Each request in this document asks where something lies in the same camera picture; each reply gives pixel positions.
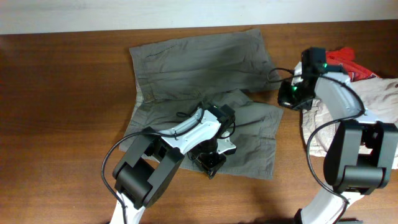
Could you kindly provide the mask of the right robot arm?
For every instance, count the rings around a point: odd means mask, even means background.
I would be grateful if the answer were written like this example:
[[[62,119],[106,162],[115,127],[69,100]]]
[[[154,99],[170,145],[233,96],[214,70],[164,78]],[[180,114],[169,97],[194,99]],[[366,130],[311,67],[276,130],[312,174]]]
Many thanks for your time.
[[[324,163],[324,180],[315,198],[297,211],[294,222],[340,223],[353,203],[384,188],[390,180],[397,147],[397,127],[370,112],[354,91],[341,65],[330,65],[323,48],[310,47],[292,76],[281,81],[278,104],[291,110],[309,110],[313,100],[323,102],[332,120],[309,136],[335,124]]]

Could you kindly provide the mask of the grey-green shorts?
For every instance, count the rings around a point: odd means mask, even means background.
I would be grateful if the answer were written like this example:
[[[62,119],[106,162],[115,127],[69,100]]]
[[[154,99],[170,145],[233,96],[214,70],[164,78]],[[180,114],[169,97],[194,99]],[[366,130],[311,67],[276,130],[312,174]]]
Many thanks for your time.
[[[169,129],[203,100],[234,109],[229,129],[236,152],[220,173],[271,179],[275,136],[282,109],[256,103],[250,93],[276,90],[279,75],[259,29],[172,39],[129,50],[136,80],[136,104],[126,129],[125,151],[146,127]]]

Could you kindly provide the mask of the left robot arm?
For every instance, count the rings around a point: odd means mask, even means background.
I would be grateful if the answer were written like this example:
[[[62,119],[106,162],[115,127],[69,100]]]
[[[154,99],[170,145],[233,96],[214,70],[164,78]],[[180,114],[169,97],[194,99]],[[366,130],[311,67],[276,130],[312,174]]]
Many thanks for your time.
[[[235,112],[228,105],[199,103],[190,114],[178,113],[184,121],[170,129],[147,127],[128,134],[135,141],[115,166],[114,187],[105,183],[116,198],[109,224],[139,223],[145,209],[152,206],[169,186],[185,158],[193,161],[212,179],[226,157],[236,152],[230,141],[235,128]]]

